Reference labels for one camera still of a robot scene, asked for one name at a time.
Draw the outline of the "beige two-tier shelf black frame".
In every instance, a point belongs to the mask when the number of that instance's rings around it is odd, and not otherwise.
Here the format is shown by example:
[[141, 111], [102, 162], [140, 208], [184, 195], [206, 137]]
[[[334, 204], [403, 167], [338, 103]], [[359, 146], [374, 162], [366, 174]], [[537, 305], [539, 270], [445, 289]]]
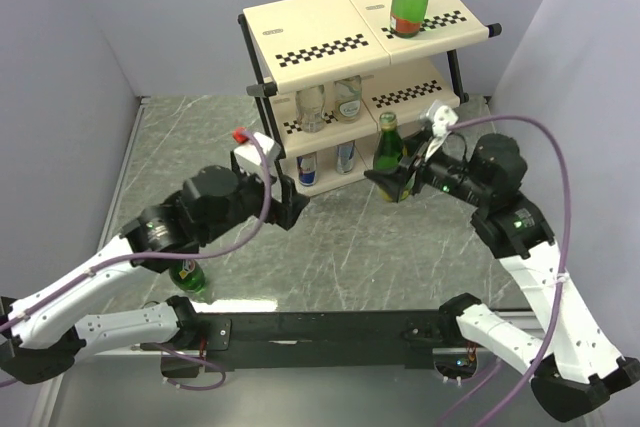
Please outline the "beige two-tier shelf black frame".
[[[281, 145], [280, 166], [298, 179], [296, 158], [316, 152], [318, 180], [299, 185], [307, 196], [363, 179], [373, 166], [383, 112], [396, 114], [399, 131], [418, 130], [421, 110], [435, 100], [457, 107], [468, 97], [457, 59], [460, 48], [502, 32], [480, 21], [462, 0], [429, 0], [419, 33], [408, 39], [389, 26], [391, 0], [281, 0], [248, 7], [238, 17], [256, 76], [247, 89], [264, 129]], [[354, 122], [334, 116], [334, 82], [359, 75], [361, 109]], [[295, 94], [323, 85], [324, 128], [304, 132]], [[355, 166], [336, 172], [336, 146], [355, 141]]]

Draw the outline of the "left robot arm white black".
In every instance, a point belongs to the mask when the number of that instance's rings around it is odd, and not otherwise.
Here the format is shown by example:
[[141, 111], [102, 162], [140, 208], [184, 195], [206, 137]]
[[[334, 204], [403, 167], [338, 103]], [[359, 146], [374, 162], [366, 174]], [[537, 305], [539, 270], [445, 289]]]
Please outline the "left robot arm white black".
[[53, 284], [21, 299], [1, 300], [1, 369], [32, 385], [97, 353], [132, 344], [186, 349], [205, 338], [191, 301], [173, 296], [150, 308], [93, 315], [93, 305], [119, 289], [163, 274], [249, 218], [254, 227], [293, 227], [309, 202], [280, 178], [274, 199], [270, 168], [280, 147], [258, 137], [236, 147], [231, 165], [201, 169], [159, 205], [144, 209], [101, 251]]

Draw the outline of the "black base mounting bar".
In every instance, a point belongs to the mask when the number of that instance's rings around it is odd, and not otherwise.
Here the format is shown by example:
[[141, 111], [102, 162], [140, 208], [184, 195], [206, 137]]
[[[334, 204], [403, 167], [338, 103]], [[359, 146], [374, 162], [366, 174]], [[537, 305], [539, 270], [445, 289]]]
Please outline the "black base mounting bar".
[[197, 313], [167, 341], [225, 371], [394, 366], [432, 369], [436, 349], [471, 343], [436, 310]]

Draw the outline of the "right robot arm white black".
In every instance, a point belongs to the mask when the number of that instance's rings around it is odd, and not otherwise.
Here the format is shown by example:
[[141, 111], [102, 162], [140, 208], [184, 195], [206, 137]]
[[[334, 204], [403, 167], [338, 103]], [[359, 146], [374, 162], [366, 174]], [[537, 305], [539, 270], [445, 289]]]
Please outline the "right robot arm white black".
[[525, 296], [550, 342], [531, 336], [493, 313], [479, 299], [460, 294], [440, 309], [439, 334], [494, 353], [520, 373], [531, 370], [533, 394], [555, 420], [590, 413], [639, 380], [639, 361], [623, 355], [591, 315], [568, 273], [561, 249], [540, 209], [520, 190], [527, 170], [517, 142], [486, 134], [468, 160], [440, 151], [429, 132], [409, 139], [414, 149], [387, 169], [365, 176], [392, 200], [406, 184], [414, 193], [432, 186], [472, 206], [471, 225]]

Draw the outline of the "aluminium rail frame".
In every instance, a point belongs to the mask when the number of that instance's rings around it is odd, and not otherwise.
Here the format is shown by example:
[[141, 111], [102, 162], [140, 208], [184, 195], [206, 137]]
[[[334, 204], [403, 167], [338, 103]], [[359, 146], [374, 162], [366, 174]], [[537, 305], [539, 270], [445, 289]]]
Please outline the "aluminium rail frame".
[[[112, 234], [160, 200], [199, 166], [226, 161], [230, 131], [260, 126], [246, 97], [141, 99], [103, 231]], [[219, 310], [264, 311], [430, 308], [469, 291], [499, 307], [522, 304], [514, 283], [474, 239], [469, 208], [427, 193], [384, 203], [365, 181], [313, 199], [296, 228], [263, 229], [247, 247], [210, 261], [204, 302]], [[397, 417], [431, 426], [476, 421], [516, 381], [482, 363], [483, 376], [461, 387], [431, 371], [338, 369], [243, 371], [208, 393], [163, 384], [155, 356], [138, 351], [98, 357], [47, 383], [35, 426], [375, 425]]]

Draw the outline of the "energy drink can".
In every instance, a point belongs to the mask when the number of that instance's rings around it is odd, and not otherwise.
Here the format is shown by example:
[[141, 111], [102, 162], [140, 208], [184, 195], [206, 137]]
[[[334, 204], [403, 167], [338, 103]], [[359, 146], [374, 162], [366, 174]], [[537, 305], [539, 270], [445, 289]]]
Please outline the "energy drink can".
[[311, 152], [296, 158], [298, 181], [304, 187], [313, 186], [318, 180], [317, 153]]
[[355, 166], [355, 141], [348, 141], [336, 146], [336, 172], [344, 175], [350, 173]]

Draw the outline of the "clear Chang soda water bottle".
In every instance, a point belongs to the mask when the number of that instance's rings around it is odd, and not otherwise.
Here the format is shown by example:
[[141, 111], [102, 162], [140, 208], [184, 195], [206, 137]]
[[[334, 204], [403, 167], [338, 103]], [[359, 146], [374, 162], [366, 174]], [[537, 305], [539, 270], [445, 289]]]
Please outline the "clear Chang soda water bottle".
[[295, 94], [297, 122], [307, 133], [324, 128], [325, 90], [323, 85], [299, 90]]

